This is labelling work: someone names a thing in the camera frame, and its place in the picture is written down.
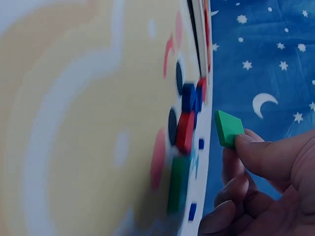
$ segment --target blue cube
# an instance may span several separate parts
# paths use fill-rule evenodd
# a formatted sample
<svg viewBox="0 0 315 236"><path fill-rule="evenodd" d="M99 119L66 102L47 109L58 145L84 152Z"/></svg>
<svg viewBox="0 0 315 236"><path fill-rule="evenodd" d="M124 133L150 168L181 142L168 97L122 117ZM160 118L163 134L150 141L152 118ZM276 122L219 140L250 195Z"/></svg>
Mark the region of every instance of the blue cube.
<svg viewBox="0 0 315 236"><path fill-rule="evenodd" d="M202 87L197 87L196 88L196 112L201 112L202 109Z"/></svg>
<svg viewBox="0 0 315 236"><path fill-rule="evenodd" d="M195 85L193 83L184 83L182 93L182 112L190 113L196 99Z"/></svg>

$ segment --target blue fabric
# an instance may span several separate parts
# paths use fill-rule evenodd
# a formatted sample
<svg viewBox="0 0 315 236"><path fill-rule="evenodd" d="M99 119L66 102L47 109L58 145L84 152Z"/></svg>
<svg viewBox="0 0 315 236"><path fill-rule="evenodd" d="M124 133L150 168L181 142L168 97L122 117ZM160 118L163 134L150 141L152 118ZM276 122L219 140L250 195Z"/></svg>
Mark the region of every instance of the blue fabric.
<svg viewBox="0 0 315 236"><path fill-rule="evenodd" d="M269 141L313 128L315 1L213 0L211 10L218 10L212 16L212 44L219 46L213 51L213 111L223 110L241 118L244 127ZM246 61L252 68L243 68ZM263 103L263 118L252 105L260 93L278 102ZM213 209L214 198L222 188L222 148L213 119L210 147L204 214ZM254 180L261 191L279 198L265 179Z"/></svg>

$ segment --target red foam piece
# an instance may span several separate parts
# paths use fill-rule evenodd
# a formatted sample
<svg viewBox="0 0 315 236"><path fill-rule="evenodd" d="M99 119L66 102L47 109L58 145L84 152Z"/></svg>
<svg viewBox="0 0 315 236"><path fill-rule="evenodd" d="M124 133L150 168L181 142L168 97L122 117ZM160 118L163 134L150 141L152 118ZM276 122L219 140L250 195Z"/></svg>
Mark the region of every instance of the red foam piece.
<svg viewBox="0 0 315 236"><path fill-rule="evenodd" d="M192 111L182 113L178 121L175 146L183 154L191 152L194 119L195 112Z"/></svg>
<svg viewBox="0 0 315 236"><path fill-rule="evenodd" d="M202 91L202 101L206 101L206 94L207 94L207 79L206 77L202 77L198 83L197 83L197 87L201 87L201 91Z"/></svg>

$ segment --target red curved shape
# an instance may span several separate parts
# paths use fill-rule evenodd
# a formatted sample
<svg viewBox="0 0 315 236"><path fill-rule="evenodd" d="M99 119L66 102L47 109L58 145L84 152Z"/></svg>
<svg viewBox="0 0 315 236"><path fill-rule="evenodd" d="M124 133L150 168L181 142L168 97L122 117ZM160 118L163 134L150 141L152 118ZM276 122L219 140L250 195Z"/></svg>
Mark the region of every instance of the red curved shape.
<svg viewBox="0 0 315 236"><path fill-rule="evenodd" d="M166 71L167 71L167 58L169 51L172 49L172 54L174 55L174 41L173 41L173 35L171 34L169 40L166 43L165 47L165 55L164 55L164 66L163 66L163 76L166 79Z"/></svg>

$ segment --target small blue square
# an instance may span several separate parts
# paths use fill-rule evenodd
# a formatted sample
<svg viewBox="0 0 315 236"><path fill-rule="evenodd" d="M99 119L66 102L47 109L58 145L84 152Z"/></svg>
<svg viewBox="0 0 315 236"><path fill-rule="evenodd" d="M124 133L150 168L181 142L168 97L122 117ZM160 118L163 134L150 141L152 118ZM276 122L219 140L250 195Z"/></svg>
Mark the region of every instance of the small blue square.
<svg viewBox="0 0 315 236"><path fill-rule="evenodd" d="M205 148L205 141L203 139L199 139L199 149L203 150Z"/></svg>
<svg viewBox="0 0 315 236"><path fill-rule="evenodd" d="M196 209L197 209L197 203L192 203L190 205L188 221L193 221L193 219L195 218Z"/></svg>

